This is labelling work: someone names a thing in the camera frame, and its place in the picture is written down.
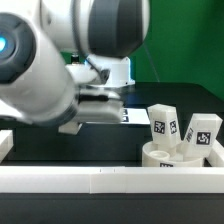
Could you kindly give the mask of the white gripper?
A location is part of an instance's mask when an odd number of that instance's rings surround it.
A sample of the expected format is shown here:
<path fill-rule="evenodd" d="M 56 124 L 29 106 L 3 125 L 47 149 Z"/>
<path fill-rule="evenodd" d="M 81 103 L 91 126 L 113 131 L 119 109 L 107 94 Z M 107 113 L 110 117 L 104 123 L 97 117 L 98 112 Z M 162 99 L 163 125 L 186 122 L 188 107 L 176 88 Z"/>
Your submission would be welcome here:
<path fill-rule="evenodd" d="M 120 123 L 124 104 L 119 94 L 97 87 L 81 87 L 78 94 L 76 122 Z"/>

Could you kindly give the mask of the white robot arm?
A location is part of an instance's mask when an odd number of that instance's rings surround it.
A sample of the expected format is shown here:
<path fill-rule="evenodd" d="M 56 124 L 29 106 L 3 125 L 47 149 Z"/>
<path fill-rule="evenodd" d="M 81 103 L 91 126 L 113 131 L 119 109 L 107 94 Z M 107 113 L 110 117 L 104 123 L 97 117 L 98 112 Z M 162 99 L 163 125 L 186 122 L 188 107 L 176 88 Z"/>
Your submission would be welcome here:
<path fill-rule="evenodd" d="M 109 71 L 71 71 L 61 53 L 123 59 L 148 32 L 149 0 L 0 0 L 0 118 L 41 126 L 118 123 Z"/>

